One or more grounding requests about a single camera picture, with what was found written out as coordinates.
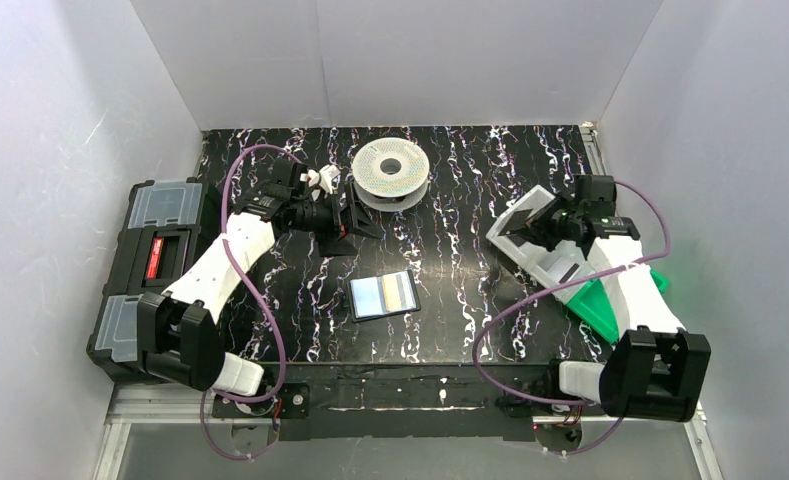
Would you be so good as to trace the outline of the black plastic toolbox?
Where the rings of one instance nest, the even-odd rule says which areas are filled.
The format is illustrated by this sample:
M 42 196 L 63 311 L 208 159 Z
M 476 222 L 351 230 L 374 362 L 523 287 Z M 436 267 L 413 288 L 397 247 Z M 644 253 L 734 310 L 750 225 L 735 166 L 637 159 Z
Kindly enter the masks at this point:
M 116 384 L 160 380 L 137 368 L 136 307 L 185 273 L 217 238 L 221 194 L 205 181 L 147 180 L 128 207 L 86 354 Z

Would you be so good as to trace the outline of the grey striped credit card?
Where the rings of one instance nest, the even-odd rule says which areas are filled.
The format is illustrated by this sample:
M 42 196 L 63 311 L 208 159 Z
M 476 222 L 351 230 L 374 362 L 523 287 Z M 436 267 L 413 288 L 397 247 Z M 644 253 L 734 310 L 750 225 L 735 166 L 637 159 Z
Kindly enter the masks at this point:
M 410 312 L 419 308 L 412 275 L 408 270 L 381 276 L 380 287 L 387 313 Z

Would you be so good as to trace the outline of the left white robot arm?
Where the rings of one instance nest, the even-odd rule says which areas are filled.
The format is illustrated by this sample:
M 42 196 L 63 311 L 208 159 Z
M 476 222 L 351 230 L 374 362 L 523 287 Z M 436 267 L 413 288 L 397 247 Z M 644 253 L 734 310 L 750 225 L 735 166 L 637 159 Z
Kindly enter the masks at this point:
M 219 317 L 248 272 L 285 232 L 311 233 L 322 257 L 353 256 L 351 236 L 379 239 L 355 193 L 320 187 L 265 187 L 245 195 L 201 257 L 161 293 L 146 293 L 137 306 L 138 367 L 151 376 L 198 391 L 262 401 L 265 371 L 225 350 Z

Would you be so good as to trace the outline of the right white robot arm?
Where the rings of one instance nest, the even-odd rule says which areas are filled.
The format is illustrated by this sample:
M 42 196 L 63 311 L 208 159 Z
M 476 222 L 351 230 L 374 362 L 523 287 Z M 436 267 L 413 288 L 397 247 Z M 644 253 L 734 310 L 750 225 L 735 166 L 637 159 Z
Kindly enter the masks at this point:
M 711 346 L 667 306 L 642 257 L 640 233 L 617 215 L 615 201 L 518 201 L 497 221 L 496 232 L 548 251 L 574 243 L 598 274 L 613 311 L 619 339 L 608 360 L 555 363 L 547 377 L 550 394 L 589 401 L 613 417 L 686 422 L 695 414 Z

